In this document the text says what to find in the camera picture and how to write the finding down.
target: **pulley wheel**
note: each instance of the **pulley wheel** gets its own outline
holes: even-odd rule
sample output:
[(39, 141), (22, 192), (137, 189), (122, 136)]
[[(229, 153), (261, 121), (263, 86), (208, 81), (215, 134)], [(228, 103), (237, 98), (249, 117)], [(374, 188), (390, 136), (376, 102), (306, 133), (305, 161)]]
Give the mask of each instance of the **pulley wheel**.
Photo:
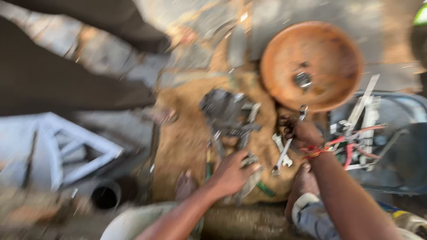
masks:
[(268, 43), (261, 74), (268, 92), (298, 110), (329, 111), (358, 89), (363, 70), (358, 47), (333, 24), (308, 21), (291, 25)]

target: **gray trousers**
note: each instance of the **gray trousers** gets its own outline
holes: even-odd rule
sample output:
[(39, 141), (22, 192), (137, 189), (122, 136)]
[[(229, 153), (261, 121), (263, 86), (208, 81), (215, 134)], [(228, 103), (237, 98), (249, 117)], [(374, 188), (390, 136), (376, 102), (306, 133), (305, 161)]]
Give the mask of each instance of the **gray trousers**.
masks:
[[(106, 30), (140, 51), (163, 53), (169, 38), (145, 23), (132, 0), (6, 0), (24, 8), (65, 14)], [(118, 81), (37, 46), (0, 17), (0, 116), (74, 110), (127, 110), (154, 105), (142, 82)]]
[[(154, 223), (163, 214), (172, 210), (178, 204), (164, 202), (141, 208), (127, 210), (115, 218), (104, 231), (101, 240), (133, 240), (149, 225)], [(320, 199), (311, 194), (302, 195), (292, 209), (292, 221), (301, 232), (319, 240), (340, 240), (326, 209)], [(203, 228), (203, 219), (194, 228), (189, 240), (200, 239)], [(406, 240), (422, 240), (414, 233), (399, 228), (400, 234)]]

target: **metal ring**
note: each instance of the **metal ring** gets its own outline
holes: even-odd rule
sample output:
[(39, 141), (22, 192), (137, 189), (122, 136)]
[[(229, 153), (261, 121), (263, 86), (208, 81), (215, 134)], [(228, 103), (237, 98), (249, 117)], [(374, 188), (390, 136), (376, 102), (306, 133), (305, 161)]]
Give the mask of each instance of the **metal ring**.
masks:
[(299, 106), (299, 111), (300, 112), (307, 112), (307, 110), (308, 110), (308, 105), (307, 104), (303, 104), (303, 105)]

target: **green object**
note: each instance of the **green object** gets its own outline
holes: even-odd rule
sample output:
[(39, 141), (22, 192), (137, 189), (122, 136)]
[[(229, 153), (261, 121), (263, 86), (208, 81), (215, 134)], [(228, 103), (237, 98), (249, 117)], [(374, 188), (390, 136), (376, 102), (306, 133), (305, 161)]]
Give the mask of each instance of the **green object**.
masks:
[(259, 187), (267, 196), (273, 197), (274, 192), (271, 191), (263, 182), (259, 181), (257, 183), (257, 187)]
[(206, 163), (206, 180), (212, 176), (212, 164)]
[(417, 14), (415, 15), (414, 25), (415, 26), (427, 25), (427, 4), (426, 4), (426, 1), (424, 1), (423, 6), (418, 10)]

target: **bare foot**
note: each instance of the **bare foot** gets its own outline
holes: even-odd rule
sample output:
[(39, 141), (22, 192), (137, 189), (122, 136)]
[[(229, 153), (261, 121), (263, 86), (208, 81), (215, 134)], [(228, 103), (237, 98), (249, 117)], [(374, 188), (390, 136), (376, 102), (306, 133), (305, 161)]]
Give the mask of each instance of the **bare foot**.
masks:
[(182, 172), (176, 182), (175, 201), (182, 202), (197, 190), (196, 181), (191, 177), (191, 171)]
[(194, 43), (198, 38), (194, 30), (187, 26), (181, 25), (168, 26), (165, 33), (171, 37), (171, 44), (170, 47), (166, 50), (166, 52), (171, 52), (177, 46), (189, 46)]
[(285, 216), (289, 221), (292, 221), (292, 208), (299, 197), (304, 193), (312, 193), (316, 196), (320, 193), (316, 177), (314, 173), (310, 172), (310, 169), (310, 164), (305, 163), (295, 176), (294, 185), (285, 208)]
[(173, 123), (178, 118), (175, 110), (159, 107), (144, 108), (143, 110), (135, 109), (133, 113), (140, 117), (151, 119), (157, 124)]

